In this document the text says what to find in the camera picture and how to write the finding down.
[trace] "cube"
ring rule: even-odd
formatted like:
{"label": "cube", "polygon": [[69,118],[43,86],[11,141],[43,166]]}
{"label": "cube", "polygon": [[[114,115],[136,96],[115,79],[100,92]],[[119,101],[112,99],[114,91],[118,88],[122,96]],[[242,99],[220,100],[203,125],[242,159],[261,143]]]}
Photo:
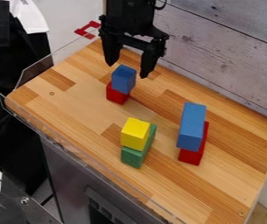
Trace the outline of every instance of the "cube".
{"label": "cube", "polygon": [[203,139],[206,106],[191,102],[185,103],[177,147],[190,151],[199,151]]}
{"label": "cube", "polygon": [[123,105],[128,100],[129,97],[130,94],[122,94],[113,89],[111,87],[111,82],[106,86],[106,98],[111,102]]}
{"label": "cube", "polygon": [[142,151],[150,135],[150,126],[151,124],[148,122],[129,118],[122,129],[121,145]]}
{"label": "cube", "polygon": [[181,152],[179,153],[179,161],[191,165],[200,165],[200,161],[203,157],[206,146],[208,129],[209,129],[209,122],[205,122],[204,137],[200,145],[200,150],[191,151],[191,150],[181,149]]}
{"label": "cube", "polygon": [[127,95],[135,87],[136,77],[137,71],[135,69],[121,65],[112,73],[112,88]]}
{"label": "cube", "polygon": [[127,165],[140,168],[151,147],[152,142],[154,141],[156,130],[157,130],[157,126],[155,124],[151,124],[150,135],[142,151],[133,150],[128,147],[122,147],[122,162]]}

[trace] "wooden cutting board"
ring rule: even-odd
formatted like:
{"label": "wooden cutting board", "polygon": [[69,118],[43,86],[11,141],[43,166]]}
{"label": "wooden cutting board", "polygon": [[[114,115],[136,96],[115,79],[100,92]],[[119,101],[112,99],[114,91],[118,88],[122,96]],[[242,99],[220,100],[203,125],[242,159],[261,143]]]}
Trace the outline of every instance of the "wooden cutting board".
{"label": "wooden cutting board", "polygon": [[[118,62],[138,70],[139,58],[123,50]],[[161,66],[148,79],[138,78],[129,101],[116,105],[106,100],[105,87],[118,66],[105,64],[97,40],[16,89],[5,103],[169,221],[243,223],[267,178],[267,118]],[[184,102],[208,109],[199,167],[177,159]],[[120,131],[128,117],[158,125],[140,170],[120,160]]]}

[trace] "clear plastic barrier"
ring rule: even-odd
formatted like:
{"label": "clear plastic barrier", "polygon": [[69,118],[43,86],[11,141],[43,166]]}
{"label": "clear plastic barrier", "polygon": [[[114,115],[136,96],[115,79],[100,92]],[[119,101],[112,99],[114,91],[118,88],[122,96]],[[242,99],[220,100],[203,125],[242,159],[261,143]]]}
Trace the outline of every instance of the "clear plastic barrier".
{"label": "clear plastic barrier", "polygon": [[[98,30],[94,29],[90,33],[94,34],[95,36],[98,34]],[[36,62],[32,66],[27,67],[21,74],[18,84],[16,88],[21,87],[27,81],[32,80],[34,77],[42,74],[44,71],[49,69],[50,67],[59,64],[65,58],[71,56],[72,54],[79,51],[84,46],[87,46],[91,42],[95,41],[96,38],[93,40],[89,40],[87,38],[81,37],[76,39],[74,42],[60,48],[58,51],[44,57],[42,60]],[[57,149],[64,151],[68,156],[74,159],[77,163],[84,165],[87,169],[89,169],[94,175],[98,176],[106,183],[109,183],[112,187],[117,189],[123,195],[127,195],[130,198],[132,196],[138,204],[142,204],[140,199],[146,199],[147,205],[150,205],[150,208],[143,205],[142,208],[146,209],[149,214],[152,214],[152,210],[154,210],[157,214],[163,214],[161,217],[161,223],[164,223],[163,220],[166,219],[171,223],[185,223],[179,218],[177,218],[174,214],[170,211],[165,210],[161,205],[153,201],[152,199],[148,198],[142,192],[140,192],[136,187],[129,184],[122,178],[115,175],[114,172],[110,171],[108,167],[103,166],[102,164],[98,163],[92,157],[90,157],[84,150],[78,149],[68,140],[66,140],[62,135],[51,129],[47,124],[42,123],[39,119],[37,119],[34,115],[28,113],[18,104],[16,104],[11,99],[7,98],[5,95],[0,93],[0,102],[2,107],[10,113],[12,116],[16,117],[20,122],[27,125],[29,128],[34,130],[37,134],[41,137],[49,141],[51,144],[57,146]]]}

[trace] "robotic arm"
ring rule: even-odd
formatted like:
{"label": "robotic arm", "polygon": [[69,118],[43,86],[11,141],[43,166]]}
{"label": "robotic arm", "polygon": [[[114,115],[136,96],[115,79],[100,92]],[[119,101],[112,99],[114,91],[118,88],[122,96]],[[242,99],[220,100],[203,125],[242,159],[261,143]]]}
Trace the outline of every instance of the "robotic arm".
{"label": "robotic arm", "polygon": [[[100,36],[105,60],[114,65],[124,45],[144,51],[140,77],[146,78],[152,72],[160,57],[165,56],[165,44],[169,35],[153,25],[155,10],[163,10],[167,4],[158,7],[157,0],[106,0],[106,15],[100,16]],[[135,35],[153,39],[146,42]]]}

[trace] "blue block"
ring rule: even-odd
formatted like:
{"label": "blue block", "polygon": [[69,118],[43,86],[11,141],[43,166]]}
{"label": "blue block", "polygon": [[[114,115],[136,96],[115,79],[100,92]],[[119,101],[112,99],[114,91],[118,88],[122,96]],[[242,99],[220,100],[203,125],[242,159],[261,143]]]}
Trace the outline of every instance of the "blue block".
{"label": "blue block", "polygon": [[137,71],[128,66],[119,66],[112,73],[111,87],[127,95],[136,85]]}
{"label": "blue block", "polygon": [[185,103],[177,147],[184,150],[199,151],[205,120],[206,106],[191,102]]}

